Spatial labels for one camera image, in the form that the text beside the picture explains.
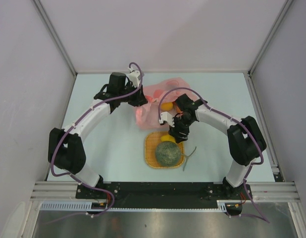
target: cable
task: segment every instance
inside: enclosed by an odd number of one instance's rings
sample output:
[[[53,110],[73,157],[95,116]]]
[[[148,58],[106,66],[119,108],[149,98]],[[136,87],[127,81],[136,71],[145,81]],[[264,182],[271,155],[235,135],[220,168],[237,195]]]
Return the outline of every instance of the cable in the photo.
[[[139,72],[140,72],[140,84],[139,84],[138,88],[137,88],[136,90],[134,90],[133,92],[128,93],[128,94],[126,94],[126,95],[122,95],[122,96],[118,96],[118,97],[114,97],[114,98],[110,98],[110,99],[103,100],[103,101],[97,103],[93,108],[97,108],[97,107],[99,107],[99,106],[100,106],[101,104],[103,104],[103,103],[107,103],[107,102],[110,102],[110,101],[113,101],[113,100],[117,100],[117,99],[122,99],[122,98],[129,97],[129,96],[135,94],[137,91],[139,91],[139,90],[141,89],[141,87],[142,87],[142,82],[143,82],[143,72],[141,71],[141,68],[139,67],[139,65],[138,65],[137,63],[135,63],[135,62],[129,63],[129,68],[131,68],[131,66],[132,66],[133,64],[138,68],[138,70],[139,70]],[[80,118],[78,118],[78,120],[74,123],[74,125],[76,126],[78,123],[80,123],[80,122],[85,118],[85,116],[87,116],[91,111],[92,111],[92,109],[88,109]],[[64,175],[70,175],[72,179],[76,180],[77,182],[81,183],[83,186],[85,186],[85,187],[87,187],[87,188],[89,188],[89,189],[93,189],[93,190],[97,190],[97,191],[102,191],[102,192],[105,192],[105,193],[107,193],[107,194],[110,194],[110,196],[112,197],[112,202],[111,202],[111,204],[110,204],[106,209],[104,209],[101,213],[94,215],[94,217],[95,217],[95,216],[99,216],[99,215],[105,213],[107,210],[109,210],[109,209],[114,205],[114,196],[113,196],[113,194],[112,194],[110,191],[108,191],[108,190],[101,189],[101,188],[96,188],[96,187],[91,187],[91,186],[89,186],[88,184],[83,183],[82,181],[80,181],[79,179],[77,179],[74,175],[72,175],[70,172],[66,172],[66,173],[62,173],[62,174],[56,174],[55,171],[54,171],[54,162],[55,162],[55,158],[56,158],[56,155],[57,155],[57,153],[58,153],[58,150],[59,150],[59,148],[61,147],[61,145],[63,144],[64,139],[65,139],[66,136],[72,131],[72,129],[74,129],[74,126],[71,126],[71,127],[65,132],[65,134],[61,137],[61,139],[59,140],[59,142],[58,142],[58,144],[57,144],[57,146],[56,146],[56,148],[55,148],[55,150],[54,150],[54,153],[53,153],[52,159],[51,159],[51,173],[52,173],[52,175],[55,176],[55,177],[60,177],[60,176],[64,176]],[[57,219],[57,220],[51,221],[51,222],[49,222],[49,223],[52,223],[52,222],[55,222],[55,221],[60,221],[60,220],[65,219],[65,218],[67,218],[67,217],[74,216],[74,215],[78,215],[78,214],[82,214],[82,213],[70,214],[70,215],[67,215],[67,216],[65,216],[65,217],[63,217],[63,218],[59,218],[59,219]]]
[[[237,123],[237,124],[238,124],[239,126],[241,126],[241,127],[243,128],[243,130],[248,134],[248,136],[250,137],[250,139],[251,139],[252,142],[254,143],[254,145],[255,145],[255,147],[256,147],[258,153],[259,153],[259,156],[260,156],[260,158],[261,158],[261,161],[258,162],[258,163],[254,163],[254,162],[253,162],[253,163],[250,164],[250,167],[249,167],[249,169],[248,169],[248,171],[247,171],[247,173],[246,173],[246,175],[245,175],[245,177],[244,177],[244,179],[243,179],[243,186],[244,186],[244,189],[245,189],[245,191],[246,191],[246,194],[247,194],[247,196],[249,197],[249,199],[250,199],[252,205],[253,205],[253,206],[255,207],[255,209],[260,213],[260,215],[261,215],[262,217],[259,217],[259,216],[256,216],[256,215],[252,215],[252,214],[244,214],[244,215],[242,215],[242,216],[246,216],[246,217],[257,217],[257,218],[260,218],[260,219],[264,220],[264,221],[267,222],[267,223],[270,223],[269,220],[268,220],[268,219],[263,215],[263,213],[260,211],[259,207],[254,203],[253,199],[250,197],[250,195],[249,195],[249,193],[248,193],[247,186],[246,186],[247,177],[248,177],[248,175],[250,174],[250,171],[252,170],[252,166],[253,166],[253,165],[261,165],[261,164],[263,164],[263,162],[264,162],[264,158],[263,158],[263,155],[262,155],[262,151],[261,151],[259,145],[257,144],[255,138],[253,137],[253,135],[250,133],[250,131],[249,131],[240,121],[234,119],[233,117],[227,115],[226,113],[223,113],[223,112],[221,112],[221,111],[218,111],[218,110],[216,110],[216,109],[211,108],[211,107],[206,103],[206,101],[201,97],[201,95],[200,95],[198,92],[196,92],[196,91],[193,90],[193,89],[185,88],[185,87],[173,88],[173,89],[169,90],[167,93],[164,94],[164,96],[161,98],[161,100],[160,100],[160,102],[159,102],[159,104],[158,104],[158,118],[159,118],[159,119],[161,119],[161,104],[162,104],[164,98],[165,98],[170,92],[173,92],[173,91],[179,90],[179,89],[184,89],[184,90],[188,90],[188,91],[191,91],[191,92],[195,93],[195,94],[200,98],[200,100],[202,101],[202,103],[205,105],[205,107],[206,107],[207,109],[209,109],[209,110],[211,110],[211,111],[213,111],[213,112],[215,112],[215,113],[217,113],[217,114],[219,114],[219,115],[222,115],[222,116],[224,116],[225,118],[228,118],[229,120],[231,120],[231,121]]]

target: pink bag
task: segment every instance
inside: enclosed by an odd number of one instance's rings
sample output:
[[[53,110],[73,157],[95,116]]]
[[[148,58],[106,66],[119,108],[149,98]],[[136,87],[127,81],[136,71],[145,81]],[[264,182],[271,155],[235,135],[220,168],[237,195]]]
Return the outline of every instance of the pink bag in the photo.
[[[143,87],[143,93],[148,100],[148,103],[136,107],[135,116],[136,123],[140,129],[151,129],[151,128],[160,128],[161,125],[158,123],[158,104],[162,97],[169,90],[178,87],[190,88],[189,84],[186,83],[182,78],[170,78],[164,80],[155,85]],[[196,100],[194,93],[188,90],[179,89],[169,93],[163,100],[163,103],[174,102],[179,96],[187,94],[192,100]],[[173,116],[176,114],[176,110],[173,109],[169,111]]]

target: basket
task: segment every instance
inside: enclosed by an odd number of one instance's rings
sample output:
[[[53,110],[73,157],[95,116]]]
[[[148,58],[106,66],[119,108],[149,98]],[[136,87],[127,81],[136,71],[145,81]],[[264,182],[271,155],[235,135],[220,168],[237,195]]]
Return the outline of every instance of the basket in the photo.
[[[157,145],[161,142],[161,137],[167,135],[167,131],[158,131],[150,133],[145,139],[145,161],[146,163],[154,169],[173,169],[178,168],[184,163],[184,156],[181,156],[181,159],[177,165],[172,167],[161,166],[155,157],[155,149]],[[177,144],[182,154],[185,154],[184,143]]]

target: yellow basket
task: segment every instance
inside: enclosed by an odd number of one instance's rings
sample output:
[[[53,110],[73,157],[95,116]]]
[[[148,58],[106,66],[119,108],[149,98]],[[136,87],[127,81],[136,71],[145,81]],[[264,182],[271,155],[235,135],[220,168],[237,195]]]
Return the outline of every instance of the yellow basket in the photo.
[[[161,166],[155,157],[155,149],[157,145],[161,142],[161,137],[167,135],[167,131],[158,131],[150,133],[145,139],[145,161],[146,163],[154,169],[172,169],[178,168],[184,163],[184,156],[181,157],[178,164],[172,167]],[[184,143],[177,144],[182,154],[185,154]]]

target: white table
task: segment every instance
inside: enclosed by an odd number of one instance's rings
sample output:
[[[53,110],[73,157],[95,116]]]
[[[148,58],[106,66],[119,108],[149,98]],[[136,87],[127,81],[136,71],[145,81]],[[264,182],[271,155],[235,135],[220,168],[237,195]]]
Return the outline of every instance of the white table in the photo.
[[[182,77],[211,106],[229,115],[252,116],[255,112],[241,73],[146,73],[143,85],[152,85],[172,77]],[[74,122],[90,105],[93,96],[108,83],[109,74],[79,74],[66,112],[64,125]],[[195,122],[190,126],[185,151],[197,150],[183,172],[177,169],[153,169],[144,158],[145,137],[152,131],[140,130],[133,108],[122,104],[105,118],[84,142],[87,163],[103,176],[104,181],[211,182],[222,181],[232,158],[228,139],[211,126]],[[267,158],[255,166],[248,181],[274,181]],[[49,181],[69,181],[68,176],[48,176]]]

